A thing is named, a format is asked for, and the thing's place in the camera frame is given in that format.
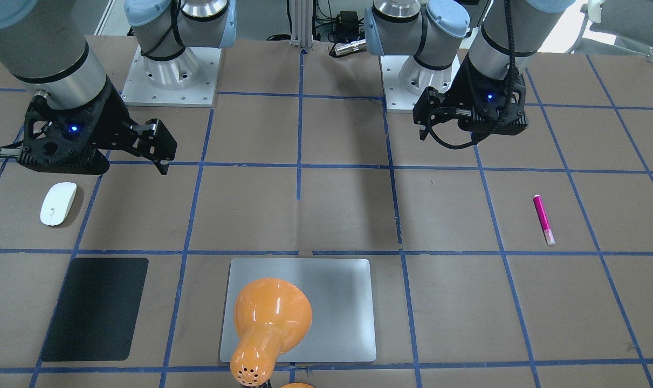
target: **white mounting plate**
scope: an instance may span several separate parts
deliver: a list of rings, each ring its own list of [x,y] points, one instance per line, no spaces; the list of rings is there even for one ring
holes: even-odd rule
[[[413,106],[417,103],[419,95],[413,95],[408,92],[398,79],[401,68],[408,59],[408,55],[383,55],[380,57],[381,63],[381,80],[383,81],[383,91],[386,94],[386,111],[391,113],[410,113],[413,112]],[[452,78],[455,79],[460,69],[458,56],[453,59],[451,64]],[[441,93],[449,90],[450,84],[440,90]]]
[[[221,67],[221,49],[212,47],[191,47],[200,62],[203,72],[195,74],[195,83],[181,89],[160,88],[147,76],[144,62],[137,46],[132,66],[129,68],[122,100],[128,106],[188,106],[212,108],[218,83],[218,69]]]
[[[280,363],[352,363],[376,359],[370,263],[366,259],[235,258],[230,264],[220,359],[240,340],[233,312],[240,290],[260,278],[291,282],[312,305],[312,326]]]

